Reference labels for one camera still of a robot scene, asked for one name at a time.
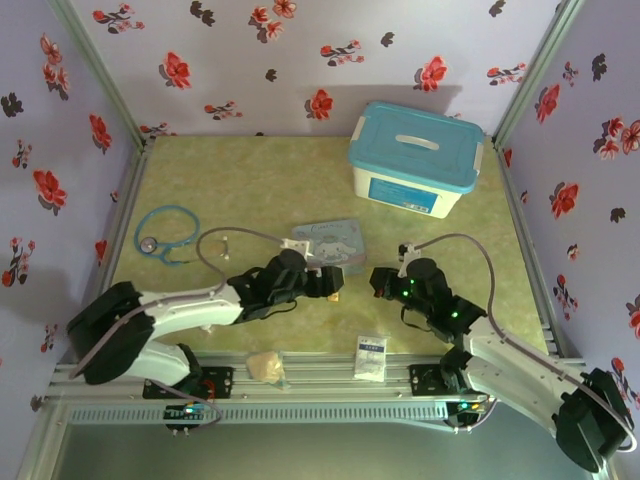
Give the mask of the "cartoon dog tin box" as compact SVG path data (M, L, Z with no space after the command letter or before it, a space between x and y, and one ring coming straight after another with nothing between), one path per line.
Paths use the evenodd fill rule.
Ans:
M343 219L296 226L292 238L311 245L309 265L340 267L345 275L363 273L366 251L357 219Z

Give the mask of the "white sachet with blue label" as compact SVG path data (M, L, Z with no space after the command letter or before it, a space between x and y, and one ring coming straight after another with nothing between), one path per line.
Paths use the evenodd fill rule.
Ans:
M383 382L386 373L387 339L360 335L355 353L354 378Z

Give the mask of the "beige plastic bag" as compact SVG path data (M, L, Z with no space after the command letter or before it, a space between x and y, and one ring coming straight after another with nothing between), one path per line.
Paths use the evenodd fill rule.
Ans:
M276 385L285 381L285 371L278 352L268 351L250 355L246 360L250 376L259 382Z

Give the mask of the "small circuit board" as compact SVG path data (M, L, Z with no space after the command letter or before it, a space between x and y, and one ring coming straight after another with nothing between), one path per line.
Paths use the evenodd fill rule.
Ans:
M201 404L168 405L163 414L165 420L203 421L209 408Z
M449 416L462 414L483 415L490 404L489 400L448 402L447 413Z

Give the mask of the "blue stethoscope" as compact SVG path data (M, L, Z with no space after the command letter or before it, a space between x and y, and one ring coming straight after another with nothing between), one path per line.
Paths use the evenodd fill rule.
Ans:
M178 213L179 215L189 218L193 223L192 232L183 239L173 241L160 241L153 235L141 236L143 229L151 220L166 213ZM140 255L146 258L156 259L165 266L176 267L195 263L198 260L196 255L188 259L173 259L171 254L179 248L195 245L199 238L200 230L200 219L191 210L175 204L162 205L146 213L138 222L134 231L133 243L136 251Z

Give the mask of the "blue lidded white storage box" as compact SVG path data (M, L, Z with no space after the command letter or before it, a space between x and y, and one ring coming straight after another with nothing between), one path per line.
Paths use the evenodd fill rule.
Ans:
M483 150L484 132L473 123L372 102L350 139L354 192L364 199L444 219L474 190Z

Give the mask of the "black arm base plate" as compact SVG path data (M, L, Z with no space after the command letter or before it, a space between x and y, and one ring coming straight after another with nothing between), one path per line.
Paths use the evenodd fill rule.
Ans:
M173 388L204 400L229 399L233 386L234 369L229 366L202 367L201 371L189 375L185 380L173 385ZM142 390L144 399L177 399L178 395L169 392L149 380Z
M413 397L440 396L450 393L438 364L412 364L408 367Z

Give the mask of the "aluminium frame rail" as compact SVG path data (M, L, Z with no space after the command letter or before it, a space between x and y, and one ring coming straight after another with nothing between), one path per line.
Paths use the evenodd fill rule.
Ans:
M214 354L201 358L202 367L229 366L234 369L229 399L215 403L312 403L312 402L416 402L419 400L462 401L484 400L488 396L506 400L517 397L537 403L553 398L559 400L576 387L568 379L555 374L537 373L526 380L506 368L486 362L469 364L471 386L449 387L450 393L440 396L413 397L408 367L412 364L438 364L433 356L391 354L386 360L383 382L354 378L354 357L351 354L291 354L283 356L285 384L272 386L254 380L247 369L243 354Z

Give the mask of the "aluminium side rail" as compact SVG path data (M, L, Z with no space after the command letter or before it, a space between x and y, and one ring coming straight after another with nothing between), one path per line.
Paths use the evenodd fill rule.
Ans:
M111 281L113 280L116 267L118 265L120 253L126 240L128 226L131 221L131 216L152 148L153 147L148 146L143 147L141 150L135 151L130 159L128 170L125 172L126 175L124 176L124 183L121 185L120 200L116 205L115 213L107 222L107 251L104 259L102 260L101 266L97 267L96 273L92 274L87 285L87 290L83 297L83 308L88 307L111 285ZM146 320L148 316L145 317L143 315L150 312L145 311L145 308L149 309L151 307L144 304L142 306L134 307L133 310L123 317L122 320L124 323L122 325L116 320L114 332L117 332L119 328L127 325L127 323L130 323L133 319L140 320L144 318ZM82 357L79 356L76 348L73 347L78 360L78 364L76 366L77 371L82 372L87 365L90 365L89 362L91 362L97 352L104 347L105 343L110 339L114 332L107 333L107 336L103 340L98 340L95 348L91 347L87 354Z
M490 141L490 144L496 153L498 169L503 181L507 203L524 260L534 303L542 325L547 349L552 355L558 358L569 359L572 357L573 351L557 322L553 299L548 291L534 243L526 223L524 211L522 210L523 204L508 172L501 146L496 145L493 141Z

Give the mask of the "aluminium frame post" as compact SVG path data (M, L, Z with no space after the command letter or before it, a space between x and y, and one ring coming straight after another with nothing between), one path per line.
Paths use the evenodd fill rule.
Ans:
M143 152L146 141L143 139L133 116L126 105L116 83L110 75L106 64L102 60L98 49L91 40L90 35L81 22L80 17L72 6L70 0L45 0L51 7L59 23L70 36L72 42L82 56L85 65L94 75L112 106L117 111L120 120L124 123L136 149Z
M517 88L492 136L492 142L497 148L506 145L585 4L586 0L561 0L559 2L552 21L527 67L523 81Z

